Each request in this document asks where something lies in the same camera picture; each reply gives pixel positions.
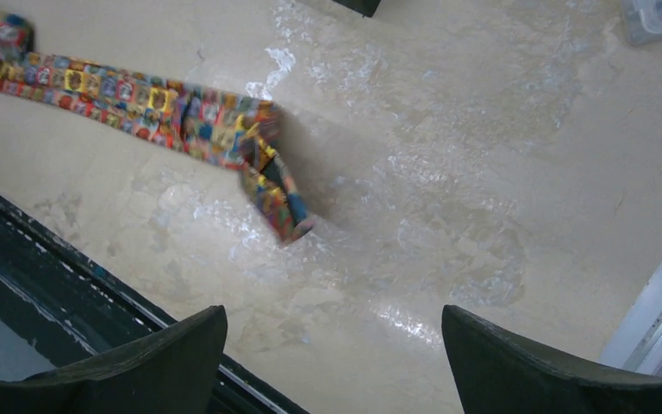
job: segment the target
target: multicolored textile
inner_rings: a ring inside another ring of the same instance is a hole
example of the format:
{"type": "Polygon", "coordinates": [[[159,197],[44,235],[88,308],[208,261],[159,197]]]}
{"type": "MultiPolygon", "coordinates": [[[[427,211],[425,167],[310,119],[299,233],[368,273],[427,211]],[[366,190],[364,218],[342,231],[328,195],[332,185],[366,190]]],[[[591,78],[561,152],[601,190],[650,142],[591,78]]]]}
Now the multicolored textile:
{"type": "Polygon", "coordinates": [[[31,52],[32,26],[0,11],[0,92],[58,106],[214,166],[240,182],[282,242],[308,233],[297,188],[272,143],[271,101],[201,85],[31,52]]]}

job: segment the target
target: marble floor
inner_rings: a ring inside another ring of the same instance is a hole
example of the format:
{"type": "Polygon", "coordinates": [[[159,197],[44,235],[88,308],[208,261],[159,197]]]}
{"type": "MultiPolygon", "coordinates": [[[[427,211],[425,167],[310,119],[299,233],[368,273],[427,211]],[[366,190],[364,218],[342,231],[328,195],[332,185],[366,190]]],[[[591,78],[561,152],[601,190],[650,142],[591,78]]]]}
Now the marble floor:
{"type": "Polygon", "coordinates": [[[37,49],[271,97],[318,225],[0,95],[0,193],[318,413],[462,412],[443,304],[596,359],[662,260],[662,42],[616,0],[0,0],[37,49]]]}

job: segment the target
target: plastic container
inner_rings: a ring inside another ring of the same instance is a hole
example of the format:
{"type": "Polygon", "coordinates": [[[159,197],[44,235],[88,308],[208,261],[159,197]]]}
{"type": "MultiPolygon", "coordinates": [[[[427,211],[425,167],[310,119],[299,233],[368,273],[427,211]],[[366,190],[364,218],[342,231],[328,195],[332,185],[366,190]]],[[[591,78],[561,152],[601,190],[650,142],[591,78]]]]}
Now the plastic container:
{"type": "Polygon", "coordinates": [[[621,0],[621,6],[631,44],[662,39],[662,0],[621,0]]]}

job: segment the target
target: black object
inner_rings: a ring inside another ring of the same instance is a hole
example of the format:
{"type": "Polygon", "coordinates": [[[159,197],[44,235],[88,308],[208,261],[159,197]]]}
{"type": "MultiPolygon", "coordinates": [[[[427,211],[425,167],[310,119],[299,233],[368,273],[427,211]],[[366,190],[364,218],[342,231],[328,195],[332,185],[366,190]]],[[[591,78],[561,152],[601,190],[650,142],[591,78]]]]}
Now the black object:
{"type": "Polygon", "coordinates": [[[227,337],[213,306],[155,334],[24,381],[0,381],[0,414],[200,414],[227,337]]]}
{"type": "Polygon", "coordinates": [[[361,13],[366,17],[374,16],[377,7],[382,3],[382,0],[334,0],[342,6],[347,6],[356,12],[361,13]]]}
{"type": "Polygon", "coordinates": [[[662,414],[662,378],[567,354],[443,309],[442,333],[466,414],[662,414]]]}
{"type": "MultiPolygon", "coordinates": [[[[14,347],[0,348],[0,380],[64,367],[175,322],[0,196],[0,324],[13,331],[10,337],[22,341],[22,348],[31,347],[21,356],[9,354],[14,347]],[[31,370],[15,366],[30,355],[46,361],[27,367],[31,370]]],[[[211,390],[208,413],[306,413],[226,355],[214,385],[206,389],[211,390]]]]}

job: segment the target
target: wet floor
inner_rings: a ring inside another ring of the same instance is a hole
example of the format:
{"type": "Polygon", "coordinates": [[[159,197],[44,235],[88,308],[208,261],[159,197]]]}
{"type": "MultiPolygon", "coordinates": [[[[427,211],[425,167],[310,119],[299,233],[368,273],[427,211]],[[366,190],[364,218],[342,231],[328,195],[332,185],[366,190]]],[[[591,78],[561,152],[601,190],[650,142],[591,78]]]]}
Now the wet floor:
{"type": "Polygon", "coordinates": [[[662,42],[617,2],[9,0],[37,48],[285,110],[317,219],[235,174],[0,96],[0,193],[312,412],[461,412],[443,304],[596,359],[662,259],[662,42]]]}

